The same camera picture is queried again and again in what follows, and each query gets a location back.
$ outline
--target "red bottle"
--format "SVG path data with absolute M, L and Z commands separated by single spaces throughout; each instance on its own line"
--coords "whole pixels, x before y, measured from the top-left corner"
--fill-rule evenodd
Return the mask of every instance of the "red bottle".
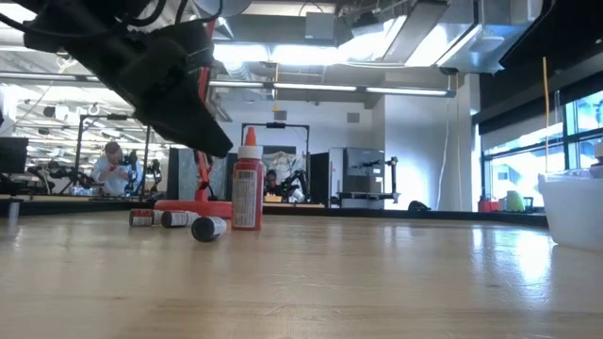
M 238 162 L 233 170 L 233 230 L 259 231 L 262 228 L 264 170 L 262 148 L 255 143 L 250 127 L 245 144 L 238 148 Z

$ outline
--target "large window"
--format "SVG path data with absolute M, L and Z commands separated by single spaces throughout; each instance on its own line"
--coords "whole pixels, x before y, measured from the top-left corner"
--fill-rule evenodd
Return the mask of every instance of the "large window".
M 533 197 L 535 207 L 543 207 L 538 174 L 586 169 L 597 162 L 595 145 L 603 142 L 603 91 L 558 108 L 563 114 L 562 122 L 484 150 L 487 197 L 504 198 L 514 190 L 524 197 Z

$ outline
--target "white bin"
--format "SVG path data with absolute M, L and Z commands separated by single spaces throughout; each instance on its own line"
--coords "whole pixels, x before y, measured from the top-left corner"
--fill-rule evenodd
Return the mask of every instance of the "white bin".
M 553 240 L 577 249 L 603 251 L 603 179 L 543 175 L 539 179 Z

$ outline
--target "table surface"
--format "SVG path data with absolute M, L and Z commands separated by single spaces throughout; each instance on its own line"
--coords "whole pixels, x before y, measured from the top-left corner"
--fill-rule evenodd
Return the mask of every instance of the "table surface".
M 595 338 L 603 255 L 546 230 L 266 216 L 196 242 L 127 212 L 0 219 L 2 338 Z

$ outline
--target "white shirt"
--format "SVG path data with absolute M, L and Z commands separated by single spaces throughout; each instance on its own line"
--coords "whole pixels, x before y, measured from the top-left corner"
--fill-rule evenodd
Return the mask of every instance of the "white shirt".
M 104 182 L 102 182 L 99 179 L 101 174 L 109 166 L 111 166 L 111 165 L 109 164 L 109 161 L 106 159 L 106 155 L 99 157 L 98 160 L 96 160 L 96 163 L 94 164 L 94 170 L 92 171 L 92 179 L 94 179 L 94 181 L 96 181 L 97 183 L 104 183 L 103 190 L 105 191 L 106 194 L 113 195 L 113 196 L 122 195 L 123 190 L 125 189 L 125 186 L 128 185 L 128 181 L 122 179 L 122 177 L 117 173 L 116 170 L 113 170 L 113 172 L 109 173 L 109 175 L 107 175 L 107 177 L 105 178 Z M 131 166 L 122 166 L 122 165 L 117 166 L 117 168 L 122 169 L 126 173 L 130 169 L 132 169 Z M 142 166 L 139 164 L 139 162 L 136 163 L 136 172 L 138 173 L 138 179 L 134 183 L 134 189 L 138 188 L 139 183 L 142 180 Z

